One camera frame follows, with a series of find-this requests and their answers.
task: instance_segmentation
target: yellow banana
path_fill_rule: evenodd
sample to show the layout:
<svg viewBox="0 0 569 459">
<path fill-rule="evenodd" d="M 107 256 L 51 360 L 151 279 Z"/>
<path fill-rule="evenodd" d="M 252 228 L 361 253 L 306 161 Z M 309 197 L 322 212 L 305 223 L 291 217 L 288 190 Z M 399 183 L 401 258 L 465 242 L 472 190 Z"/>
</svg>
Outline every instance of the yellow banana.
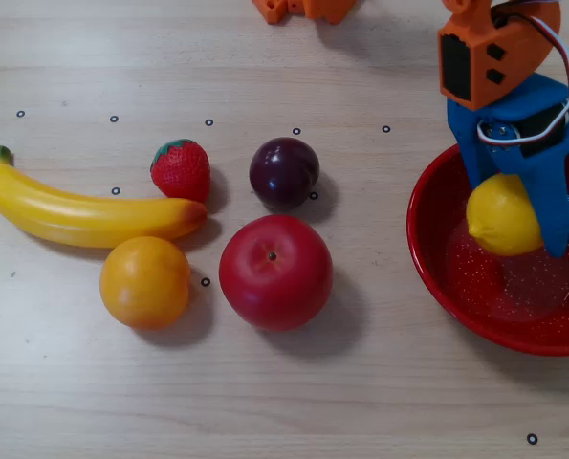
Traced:
<svg viewBox="0 0 569 459">
<path fill-rule="evenodd" d="M 187 199 L 120 200 L 59 191 L 15 169 L 5 146 L 0 146 L 0 213 L 42 239 L 94 248 L 114 248 L 139 236 L 176 239 L 207 217 L 203 204 Z"/>
</svg>

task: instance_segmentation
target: red apple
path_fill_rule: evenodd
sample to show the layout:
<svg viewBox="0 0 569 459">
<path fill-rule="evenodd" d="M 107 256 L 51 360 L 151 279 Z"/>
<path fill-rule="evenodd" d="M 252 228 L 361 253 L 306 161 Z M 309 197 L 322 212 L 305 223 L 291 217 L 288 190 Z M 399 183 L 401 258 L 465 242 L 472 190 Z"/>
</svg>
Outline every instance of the red apple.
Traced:
<svg viewBox="0 0 569 459">
<path fill-rule="evenodd" d="M 270 215 L 233 236 L 219 275 L 225 297 L 241 318 L 281 332 L 305 324 L 326 304 L 333 262 L 311 227 L 295 217 Z"/>
</svg>

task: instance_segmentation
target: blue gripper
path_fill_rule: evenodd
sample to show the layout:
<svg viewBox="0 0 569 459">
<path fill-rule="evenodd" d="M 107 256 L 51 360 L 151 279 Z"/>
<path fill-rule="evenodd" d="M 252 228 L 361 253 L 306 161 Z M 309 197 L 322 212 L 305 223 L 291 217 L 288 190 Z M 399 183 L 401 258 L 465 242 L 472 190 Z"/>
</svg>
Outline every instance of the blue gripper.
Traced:
<svg viewBox="0 0 569 459">
<path fill-rule="evenodd" d="M 485 122 L 489 137 L 516 138 L 514 123 L 566 103 L 568 89 L 546 76 L 533 74 L 502 100 L 476 112 L 448 100 L 448 123 L 460 146 L 465 168 L 476 188 L 501 171 L 519 175 L 541 225 L 546 250 L 562 257 L 569 242 L 569 197 L 564 161 L 569 154 L 569 121 L 560 143 L 524 158 L 520 146 L 494 147 L 477 137 L 477 124 Z"/>
</svg>

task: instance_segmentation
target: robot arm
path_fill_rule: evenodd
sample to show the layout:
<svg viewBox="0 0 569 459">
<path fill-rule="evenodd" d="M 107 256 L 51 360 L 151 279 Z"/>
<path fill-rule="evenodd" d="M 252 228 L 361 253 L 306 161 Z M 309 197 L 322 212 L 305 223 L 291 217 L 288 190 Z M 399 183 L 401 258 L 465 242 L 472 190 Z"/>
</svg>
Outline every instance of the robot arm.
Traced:
<svg viewBox="0 0 569 459">
<path fill-rule="evenodd" d="M 569 197 L 569 88 L 535 70 L 556 46 L 556 0 L 443 0 L 453 13 L 440 31 L 442 92 L 449 126 L 475 188 L 497 172 L 516 174 L 541 225 L 546 250 L 565 254 Z"/>
<path fill-rule="evenodd" d="M 330 24 L 340 23 L 357 0 L 252 0 L 269 24 L 277 24 L 291 13 L 305 13 L 310 19 L 324 17 Z"/>
</svg>

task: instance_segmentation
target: dark red plum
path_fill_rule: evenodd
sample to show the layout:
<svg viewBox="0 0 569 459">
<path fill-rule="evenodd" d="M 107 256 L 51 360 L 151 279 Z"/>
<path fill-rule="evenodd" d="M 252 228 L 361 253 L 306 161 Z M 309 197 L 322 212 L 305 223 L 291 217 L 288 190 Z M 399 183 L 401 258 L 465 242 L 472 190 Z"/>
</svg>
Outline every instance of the dark red plum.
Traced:
<svg viewBox="0 0 569 459">
<path fill-rule="evenodd" d="M 318 180 L 316 152 L 298 139 L 273 139 L 262 145 L 250 165 L 250 182 L 268 208 L 296 208 L 307 199 Z"/>
</svg>

